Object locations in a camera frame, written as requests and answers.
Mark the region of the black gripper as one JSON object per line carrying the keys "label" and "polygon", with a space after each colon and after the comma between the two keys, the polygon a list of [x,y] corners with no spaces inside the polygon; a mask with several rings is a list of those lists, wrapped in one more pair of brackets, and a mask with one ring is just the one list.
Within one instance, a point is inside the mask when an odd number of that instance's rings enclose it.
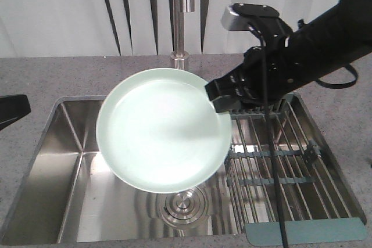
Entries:
{"label": "black gripper", "polygon": [[229,75],[214,79],[205,90],[216,113],[225,113],[244,106],[263,106],[277,101],[269,97],[269,51],[262,35],[259,45],[246,51],[243,62]]}

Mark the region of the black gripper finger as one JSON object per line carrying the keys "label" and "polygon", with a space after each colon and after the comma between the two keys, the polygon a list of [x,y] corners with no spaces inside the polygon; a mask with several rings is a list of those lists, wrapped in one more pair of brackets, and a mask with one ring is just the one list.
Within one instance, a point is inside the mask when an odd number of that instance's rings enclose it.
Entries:
{"label": "black gripper finger", "polygon": [[30,103],[25,94],[1,96],[0,101],[0,130],[31,113]]}

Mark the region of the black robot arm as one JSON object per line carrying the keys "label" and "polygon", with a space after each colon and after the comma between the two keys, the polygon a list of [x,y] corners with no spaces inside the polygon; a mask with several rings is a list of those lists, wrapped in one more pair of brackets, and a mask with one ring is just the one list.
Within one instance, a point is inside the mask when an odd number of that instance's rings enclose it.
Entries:
{"label": "black robot arm", "polygon": [[263,45],[248,49],[241,64],[206,84],[218,113],[275,103],[371,52],[371,0],[339,0],[296,31],[271,6],[234,3],[222,24],[249,31]]}

